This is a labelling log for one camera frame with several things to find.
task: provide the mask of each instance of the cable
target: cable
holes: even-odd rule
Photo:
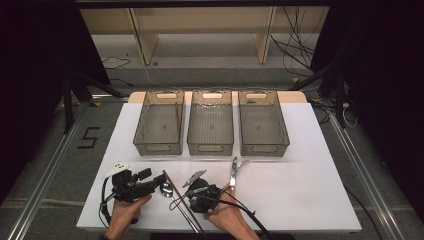
[[[295,49],[301,50],[301,48],[300,48],[300,47],[296,47],[296,46],[291,45],[291,44],[288,44],[288,43],[283,43],[283,42],[277,41],[277,40],[275,40],[275,39],[273,39],[273,40],[274,40],[274,42],[276,42],[276,43],[283,44],[283,45],[286,45],[286,46],[288,46],[288,47],[291,47],[291,48],[295,48]],[[314,50],[307,50],[307,52],[308,52],[308,53],[310,53],[310,54],[313,54],[313,53],[314,53]]]
[[[206,200],[209,200],[209,201],[224,203],[224,204],[227,204],[227,205],[230,205],[230,206],[233,206],[233,207],[236,207],[236,208],[243,210],[250,217],[250,219],[252,219],[253,222],[256,223],[256,225],[261,229],[261,231],[267,236],[267,238],[269,240],[275,240],[275,238],[270,234],[270,232],[262,225],[261,222],[259,222],[259,220],[255,217],[254,213],[250,212],[249,209],[247,209],[243,206],[240,206],[238,204],[232,203],[232,202],[223,201],[223,200],[210,198],[210,197],[205,197],[205,196],[197,194],[197,193],[193,194],[193,196],[196,196],[198,198],[203,198],[203,199],[206,199]]]
[[[134,86],[134,84],[132,84],[132,83],[129,83],[129,82],[127,82],[127,81],[124,81],[124,80],[122,80],[122,79],[120,79],[120,78],[111,78],[111,79],[109,79],[109,80],[111,80],[111,81],[120,81],[120,82],[123,82],[123,83],[126,83],[128,86]]]
[[[235,198],[233,195],[231,195],[231,194],[229,194],[228,192],[226,192],[226,191],[224,191],[223,189],[219,189],[221,192],[223,192],[223,193],[226,193],[228,196],[230,196],[232,199],[234,199],[234,200],[236,200],[236,202],[238,202],[242,207],[244,207],[244,208],[246,208],[247,209],[247,207],[242,203],[242,202],[240,202],[237,198]]]
[[[365,214],[368,216],[368,218],[370,219],[375,231],[377,232],[378,238],[380,240],[383,240],[383,236],[380,232],[380,230],[378,230],[377,224],[374,222],[374,220],[371,217],[371,214],[368,212],[368,210],[365,208],[364,204],[362,204],[361,201],[359,201],[359,199],[349,190],[349,188],[346,187],[346,185],[343,184],[343,187],[346,189],[346,192],[348,192],[361,206],[361,208],[364,210]]]
[[[319,125],[328,123],[330,121],[331,112],[334,111],[333,106],[327,106],[325,104],[322,104],[320,102],[317,102],[311,99],[307,99],[307,101],[312,105],[312,108],[321,110],[326,113],[326,115],[321,120],[318,121]]]
[[[358,118],[356,118],[356,120],[355,120],[355,125],[350,125],[350,124],[349,124],[349,122],[346,120],[346,116],[345,116],[345,111],[346,111],[346,109],[347,109],[347,107],[344,107],[344,108],[343,108],[343,118],[344,118],[344,120],[345,120],[346,124],[347,124],[349,127],[354,128],[354,127],[356,127],[356,125],[358,125]]]
[[[102,211],[102,206],[99,207],[99,219],[100,221],[103,223],[103,226],[105,226],[105,228],[109,228],[106,223],[103,221],[102,216],[101,216],[101,211]]]
[[[128,59],[128,58],[119,58],[119,57],[111,56],[111,57],[107,57],[105,60],[103,60],[103,61],[102,61],[102,63],[106,63],[106,61],[107,61],[107,60],[109,60],[109,59],[111,59],[111,58],[115,58],[115,59],[117,59],[117,60],[126,61],[126,62],[125,62],[125,63],[122,63],[122,64],[119,64],[118,66],[113,67],[113,68],[105,67],[106,69],[116,69],[116,68],[122,67],[122,66],[124,66],[124,65],[127,65],[128,63],[130,63],[130,62],[131,62],[131,60],[130,60],[130,59]]]
[[[312,35],[313,35],[313,34],[315,33],[315,31],[317,30],[318,26],[321,24],[322,17],[324,16],[325,8],[326,8],[326,7],[322,7],[321,16],[319,17],[319,20],[318,20],[317,25],[315,26],[315,28],[314,28],[314,30],[312,31],[311,35],[309,35],[309,37],[308,37],[308,38],[307,38],[307,39],[306,39],[303,43],[306,43],[307,41],[309,41],[309,39],[312,37]]]
[[[306,11],[307,11],[307,10],[308,10],[308,7],[305,7],[305,11],[303,11],[303,14],[302,14],[302,20],[301,20],[301,22],[300,22],[300,25],[298,25],[298,27],[297,27],[297,34],[298,34],[298,36],[299,36],[299,39],[301,38],[300,29],[302,28],[303,19],[305,19],[305,13],[306,13]],[[305,45],[303,45],[303,44],[304,44],[304,42],[302,42],[302,41],[301,41],[301,43],[302,43],[303,49],[305,50],[305,54],[306,54],[306,56],[308,57],[309,61],[312,61],[311,57],[309,56],[308,52],[306,51],[306,47],[305,47]]]
[[[292,21],[291,21],[291,19],[290,19],[289,15],[288,15],[288,13],[287,13],[286,7],[283,7],[283,9],[284,9],[284,13],[286,14],[287,20],[289,20],[290,27],[291,27],[291,29],[292,29],[292,33],[290,34],[290,39],[291,39],[291,38],[293,38],[293,40],[299,44],[299,47],[303,49],[303,47],[304,47],[304,46],[303,46],[303,44],[302,44],[302,41],[300,40],[300,37],[299,37],[299,35],[297,34],[297,32],[296,32],[296,30],[295,30],[295,28],[297,27],[297,22],[298,22],[297,20],[298,20],[298,16],[299,16],[299,14],[298,14],[299,7],[296,7],[296,8],[295,8],[295,10],[296,10],[296,15],[295,15],[295,17],[296,17],[296,21],[295,21],[295,24],[294,24],[294,25],[292,24]],[[304,61],[305,61],[305,63],[306,63],[306,59],[305,59],[305,57],[304,57],[304,55],[303,55],[303,51],[300,51],[300,54],[302,55],[302,58],[303,58],[303,60],[304,60]]]
[[[186,195],[183,195],[181,198],[177,198],[175,200],[173,200],[170,204],[169,204],[169,211],[174,210],[176,207],[178,207],[178,205],[180,205],[180,203],[183,202],[184,198],[186,197]]]
[[[289,73],[292,73],[292,74],[295,74],[295,75],[299,75],[299,76],[303,76],[303,77],[310,77],[310,75],[304,75],[304,74],[300,74],[300,73],[298,73],[297,71],[295,71],[295,72],[292,72],[291,70],[289,70],[289,68],[286,66],[286,63],[285,63],[285,55],[287,54],[287,55],[289,55],[289,57],[291,57],[292,59],[294,59],[296,62],[298,62],[298,63],[300,63],[302,66],[304,66],[305,68],[307,68],[307,69],[310,69],[309,68],[309,66],[307,66],[307,65],[305,65],[304,63],[302,63],[300,60],[298,60],[296,57],[294,57],[293,55],[291,55],[290,53],[288,53],[285,49],[283,49],[280,45],[279,45],[279,43],[277,42],[277,40],[275,40],[274,39],[274,37],[271,35],[271,39],[274,41],[274,43],[277,45],[277,47],[278,47],[278,49],[280,49],[280,51],[282,51],[283,52],[283,66],[284,66],[284,68],[289,72]]]
[[[107,180],[108,180],[109,178],[106,178],[105,180],[104,180],[104,182],[103,182],[103,186],[102,186],[102,203],[105,201],[105,190],[106,190],[106,183],[107,183]]]

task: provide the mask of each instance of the black cable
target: black cable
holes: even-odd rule
[[[343,184],[343,187],[346,189],[346,191],[359,203],[359,205],[362,207],[362,209],[364,209],[365,214],[368,216],[368,218],[370,219],[375,231],[377,232],[378,238],[380,240],[383,240],[383,236],[380,232],[380,230],[378,230],[377,224],[374,222],[374,220],[371,217],[371,214],[368,212],[368,210],[365,208],[364,204],[362,204],[361,201],[359,201],[359,199],[346,187],[346,185]]]
[[[182,196],[181,198],[177,198],[177,199],[175,199],[175,200],[173,200],[170,204],[169,204],[169,211],[172,211],[172,210],[174,210],[176,207],[178,207],[178,205],[180,205],[182,202],[183,202],[183,200],[184,200],[184,198],[185,198],[186,196],[184,195],[184,196]]]
[[[305,18],[305,13],[306,13],[306,11],[308,10],[308,7],[306,7],[305,8],[305,11],[303,11],[303,14],[302,14],[302,22],[300,23],[300,26],[298,27],[298,29],[297,29],[297,34],[299,35],[299,38],[300,38],[300,36],[301,36],[301,32],[300,32],[300,30],[301,30],[301,28],[302,28],[302,24],[303,24],[303,19]],[[320,22],[321,21],[318,21],[318,23],[317,23],[317,25],[315,25],[315,28],[314,28],[314,30],[312,31],[312,33],[311,33],[311,35],[309,35],[309,37],[305,40],[305,41],[301,41],[300,42],[300,44],[302,45],[302,48],[303,48],[303,50],[305,51],[305,54],[307,55],[307,57],[308,57],[308,59],[310,60],[310,61],[312,61],[312,58],[311,58],[311,56],[309,56],[309,54],[308,54],[308,51],[306,51],[306,49],[309,49],[309,48],[307,48],[304,44],[313,36],[313,34],[315,33],[315,31],[316,31],[316,29],[318,28],[318,26],[319,26],[319,24],[320,24]]]
[[[298,20],[298,7],[297,7],[297,8],[295,8],[295,9],[296,9],[296,15],[295,15],[295,16],[296,16],[296,19],[295,19],[296,21],[295,21],[295,25],[293,25],[293,23],[292,23],[292,21],[291,21],[291,19],[290,19],[289,15],[288,15],[288,13],[287,13],[286,7],[283,7],[283,9],[284,9],[284,13],[286,14],[287,20],[289,20],[290,27],[291,27],[291,29],[292,29],[292,33],[290,34],[290,38],[293,38],[293,40],[299,44],[299,47],[300,47],[300,48],[302,48],[302,47],[303,47],[302,41],[300,41],[299,35],[297,34],[297,32],[296,32],[296,30],[295,30],[295,28],[296,28],[296,26],[297,26],[297,20]],[[302,55],[302,58],[303,58],[303,60],[304,60],[304,61],[305,61],[305,63],[306,63],[306,59],[305,59],[305,56],[303,56],[303,52],[302,52],[302,51],[300,51],[300,54]]]
[[[128,58],[118,58],[118,57],[113,57],[113,56],[111,56],[111,57],[107,57],[107,58],[106,58],[105,60],[103,60],[102,62],[103,62],[103,63],[105,63],[107,60],[109,60],[109,59],[111,59],[111,58],[116,58],[116,59],[118,59],[118,60],[126,61],[126,62],[125,62],[125,63],[122,63],[122,64],[119,64],[118,66],[113,67],[113,68],[105,67],[106,69],[116,69],[116,68],[122,67],[122,66],[124,66],[124,65],[127,65],[128,63],[130,63],[130,62],[131,62],[131,60],[130,60],[130,59],[128,59]]]
[[[231,195],[231,194],[229,194],[228,192],[226,192],[226,191],[224,191],[223,189],[219,189],[222,193],[226,193],[228,196],[230,196],[232,199],[234,199],[234,200],[236,200],[236,202],[238,202],[242,207],[244,207],[244,208],[246,208],[247,209],[247,207],[242,203],[242,202],[240,202],[236,197],[234,197],[233,195]]]
[[[312,48],[310,48],[310,47],[307,47],[307,46],[305,46],[305,45],[303,45],[303,43],[301,43],[302,44],[302,48],[304,48],[305,50],[308,50],[309,51],[309,53],[312,53],[312,52],[314,52],[315,51],[315,49],[312,49]]]
[[[334,111],[334,106],[327,106],[325,104],[313,101],[311,99],[307,99],[307,101],[311,104],[312,108],[325,112],[326,115],[321,120],[318,121],[319,125],[328,123],[330,121],[330,115],[331,115],[331,112]]]
[[[294,48],[294,49],[297,49],[297,50],[301,50],[301,48],[300,48],[300,47],[296,47],[296,46],[291,45],[291,44],[288,44],[288,43],[280,42],[280,41],[278,41],[278,40],[275,40],[274,38],[273,38],[273,40],[274,40],[274,42],[276,42],[276,43],[283,44],[283,45],[286,45],[286,46],[288,46],[288,47],[291,47],[291,48]],[[314,50],[308,50],[307,52],[308,52],[308,53],[310,53],[310,54],[313,54],[313,53],[314,53],[313,51],[314,51]]]
[[[292,59],[294,59],[296,62],[298,62],[299,64],[301,64],[302,66],[304,66],[305,68],[307,68],[307,69],[310,69],[309,68],[309,66],[307,66],[306,64],[304,64],[304,63],[302,63],[300,60],[298,60],[296,57],[294,57],[293,55],[291,55],[290,53],[288,53],[286,50],[284,50],[279,44],[278,44],[278,42],[276,42],[276,40],[274,39],[274,37],[271,35],[271,39],[274,41],[274,43],[277,45],[277,47],[278,47],[278,49],[280,49],[280,51],[282,51],[284,54],[287,54],[287,55],[289,55],[289,57],[291,57]],[[287,66],[286,66],[286,64],[285,64],[285,61],[284,61],[284,55],[283,55],[283,65],[284,65],[284,68],[288,71],[288,72],[290,72],[290,73],[293,73],[293,72],[291,72],[290,70],[288,70],[289,68],[287,68]],[[304,76],[304,77],[310,77],[310,76],[308,76],[308,75],[303,75],[303,74],[299,74],[299,73],[293,73],[293,74],[297,74],[297,75],[300,75],[300,76]]]
[[[300,28],[302,27],[303,19],[305,18],[306,10],[308,10],[308,7],[306,7],[306,8],[305,8],[305,11],[303,11],[303,14],[302,14],[302,20],[301,20],[300,24],[298,24],[298,25],[297,25],[297,35],[299,36],[299,40],[301,40],[301,39],[300,39],[300,36],[301,36],[301,35],[300,35]],[[305,45],[303,45],[303,42],[302,42],[302,41],[300,41],[300,43],[301,43],[301,44],[302,44],[302,46],[303,46],[303,50],[304,50],[304,52],[305,52],[305,54],[306,54],[306,57],[308,57],[309,61],[312,61],[311,57],[309,56],[308,52],[307,52],[307,51],[306,51],[306,49],[305,49]]]
[[[210,198],[210,197],[206,197],[206,196],[203,196],[203,195],[200,195],[200,194],[197,194],[197,193],[195,193],[195,194],[193,194],[194,196],[196,196],[196,197],[198,197],[198,198],[203,198],[203,199],[206,199],[206,200],[209,200],[209,201],[215,201],[215,202],[219,202],[219,203],[224,203],[224,204],[227,204],[227,205],[230,205],[230,206],[233,206],[233,207],[237,207],[237,208],[239,208],[239,209],[241,209],[241,210],[243,210],[249,217],[250,217],[250,219],[252,219],[253,220],[253,222],[255,222],[256,223],[256,225],[261,229],[261,231],[266,235],[266,237],[269,239],[269,240],[275,240],[275,238],[271,235],[271,233],[265,228],[265,226],[264,225],[262,225],[262,223],[255,217],[255,215],[254,215],[254,213],[252,213],[252,212],[250,212],[249,211],[249,209],[247,209],[246,207],[242,207],[242,206],[240,206],[240,205],[238,205],[238,204],[235,204],[235,203],[232,203],[232,202],[228,202],[228,201],[224,201],[224,200],[220,200],[220,199],[215,199],[215,198]]]
[[[305,40],[305,42],[307,42],[312,37],[312,35],[315,33],[316,29],[318,28],[319,23],[321,22],[321,19],[322,19],[323,13],[324,13],[324,9],[325,9],[325,7],[323,8],[323,12],[321,13],[320,21],[315,26],[314,30],[312,31],[312,34]],[[293,31],[293,28],[292,28],[292,33],[290,34],[289,43],[290,43],[291,39],[293,39],[293,41],[295,41],[298,45],[301,45],[301,46],[299,46],[300,49],[314,51],[314,49],[309,48],[309,47],[306,47],[305,45],[303,45],[303,43],[301,41],[296,40],[296,38],[293,37],[293,34],[295,34],[295,32]]]
[[[319,26],[319,24],[321,23],[321,20],[322,20],[322,17],[324,16],[324,11],[325,11],[325,7],[322,7],[322,11],[321,11],[321,16],[319,17],[319,20],[318,20],[318,23],[317,23],[317,25],[315,26],[315,28],[314,28],[314,30],[312,31],[312,33],[311,33],[311,35],[309,35],[309,37],[303,42],[303,43],[306,43],[307,41],[309,41],[309,39],[314,35],[314,33],[315,33],[315,31],[317,30],[317,28],[318,28],[318,26]]]
[[[134,86],[134,84],[132,84],[132,83],[129,83],[129,82],[127,82],[127,81],[124,81],[124,80],[122,80],[122,79],[120,79],[120,78],[110,78],[109,80],[111,80],[111,81],[121,81],[121,82],[123,82],[123,83],[126,83],[128,86]]]
[[[106,183],[109,180],[109,178],[106,178],[103,182],[103,186],[102,186],[102,196],[101,196],[101,202],[100,202],[100,207],[99,207],[99,218],[100,221],[103,223],[103,225],[108,228],[108,226],[106,226],[106,224],[103,222],[103,219],[100,215],[100,213],[102,213],[106,219],[106,221],[109,223],[111,216],[109,215],[109,210],[107,209],[107,200],[105,199],[105,190],[106,190]]]

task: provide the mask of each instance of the black curtain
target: black curtain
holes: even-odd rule
[[[370,23],[349,97],[397,184],[424,221],[424,8],[385,4]]]
[[[61,101],[67,72],[84,72],[105,84],[109,80],[76,8],[2,2],[0,36],[1,203],[33,159]]]

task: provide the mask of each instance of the aluminum rail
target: aluminum rail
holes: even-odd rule
[[[350,162],[352,163],[352,167],[358,175],[362,187],[364,188],[378,218],[380,219],[381,224],[383,225],[387,237],[390,240],[405,239],[395,219],[395,216],[393,215],[392,211],[390,210],[389,206],[387,205],[386,201],[378,190],[378,187],[375,184],[371,174],[367,170],[364,162],[362,161],[361,156],[356,151],[356,148],[352,140],[350,139],[346,129],[342,129],[340,127],[334,114],[329,114],[331,125],[336,131],[337,136],[340,142],[342,143]]]
[[[26,203],[24,209],[22,210],[15,224],[13,225],[13,228],[11,232],[9,233],[9,236],[7,239],[17,240],[17,239],[23,239],[25,237],[25,234],[27,233],[32,223],[32,220],[34,219],[35,214],[37,213],[37,210],[41,204],[41,201],[46,195],[49,189],[49,186],[54,176],[56,175],[57,169],[59,168],[64,158],[64,155],[69,148],[70,141],[75,133],[75,129],[77,128],[78,123],[80,122],[82,116],[88,109],[88,106],[89,106],[89,103],[81,103],[80,106],[78,107],[77,109],[78,112],[75,115],[75,119],[76,119],[75,124],[72,125],[71,129],[69,130],[67,134],[63,135],[62,140],[59,143],[59,146],[57,147],[53,157],[51,158],[46,170],[43,173],[43,176],[38,182],[37,187],[34,189],[34,192],[32,193],[30,199]]]

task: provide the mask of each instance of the metal frame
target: metal frame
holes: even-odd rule
[[[50,183],[52,182],[62,160],[65,156],[66,151],[69,148],[70,141],[75,133],[75,129],[78,126],[79,121],[81,120],[83,114],[88,109],[88,103],[81,104],[78,107],[78,112],[76,114],[75,124],[69,129],[67,134],[64,134],[62,140],[60,141],[59,146],[57,147],[53,157],[51,158],[47,169],[44,171],[43,176],[37,184],[37,187],[34,189],[31,197],[29,198],[27,204],[19,215],[18,219],[13,225],[11,232],[9,233],[8,240],[17,240],[24,239],[26,232],[28,231],[32,220],[37,213],[37,210],[46,195]]]
[[[352,0],[44,0],[36,5],[74,6],[77,8],[177,8],[177,7],[268,7],[361,5]]]
[[[334,114],[329,114],[331,125],[336,131],[337,137],[342,143],[343,148],[352,163],[352,167],[358,175],[359,181],[361,182],[362,187],[364,188],[378,218],[380,219],[388,238],[390,240],[405,239],[395,216],[378,190],[370,172],[368,172],[365,167],[365,164],[363,163],[359,153],[356,151],[355,145],[347,134],[346,129],[342,129],[341,126],[337,124],[337,119]]]

